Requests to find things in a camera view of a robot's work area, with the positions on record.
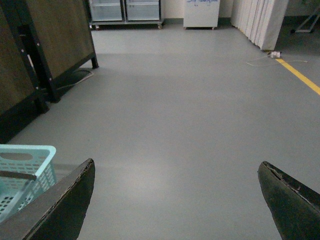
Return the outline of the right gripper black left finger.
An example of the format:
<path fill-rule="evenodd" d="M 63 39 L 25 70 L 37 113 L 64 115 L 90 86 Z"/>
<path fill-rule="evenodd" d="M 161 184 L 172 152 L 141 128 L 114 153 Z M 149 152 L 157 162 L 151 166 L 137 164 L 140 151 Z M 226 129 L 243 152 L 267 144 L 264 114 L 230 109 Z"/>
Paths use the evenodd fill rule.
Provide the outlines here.
<path fill-rule="evenodd" d="M 95 162 L 89 158 L 0 224 L 2 240 L 76 240 L 91 202 Z"/>

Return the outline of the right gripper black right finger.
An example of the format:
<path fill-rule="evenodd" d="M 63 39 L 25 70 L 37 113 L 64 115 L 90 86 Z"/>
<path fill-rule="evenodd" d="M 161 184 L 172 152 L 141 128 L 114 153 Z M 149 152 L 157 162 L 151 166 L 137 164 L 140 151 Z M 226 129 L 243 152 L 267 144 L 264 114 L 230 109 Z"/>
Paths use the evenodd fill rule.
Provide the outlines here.
<path fill-rule="evenodd" d="M 257 171 L 264 200 L 283 240 L 320 238 L 320 194 L 267 161 Z"/>

